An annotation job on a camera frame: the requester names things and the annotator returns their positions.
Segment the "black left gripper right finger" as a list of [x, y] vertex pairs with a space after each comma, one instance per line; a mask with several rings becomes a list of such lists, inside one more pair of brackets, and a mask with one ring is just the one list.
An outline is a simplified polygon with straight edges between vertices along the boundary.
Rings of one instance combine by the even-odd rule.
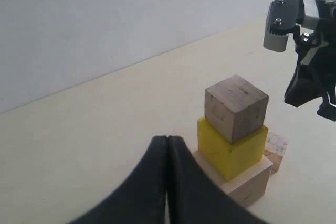
[[170, 223], [265, 223], [235, 203], [202, 171], [180, 136], [168, 136]]

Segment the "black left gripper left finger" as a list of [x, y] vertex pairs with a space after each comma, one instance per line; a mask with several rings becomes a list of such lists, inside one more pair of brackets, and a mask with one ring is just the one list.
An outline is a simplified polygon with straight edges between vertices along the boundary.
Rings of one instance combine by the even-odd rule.
[[165, 223], [167, 136], [155, 136], [129, 176], [71, 223]]

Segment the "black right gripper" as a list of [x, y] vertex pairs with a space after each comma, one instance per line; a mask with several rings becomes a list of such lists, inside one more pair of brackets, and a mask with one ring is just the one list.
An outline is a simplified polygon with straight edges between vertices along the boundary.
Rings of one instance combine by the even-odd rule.
[[316, 29], [293, 35], [298, 60], [284, 102], [297, 108], [322, 98], [317, 115], [335, 121], [335, 0], [316, 1]]

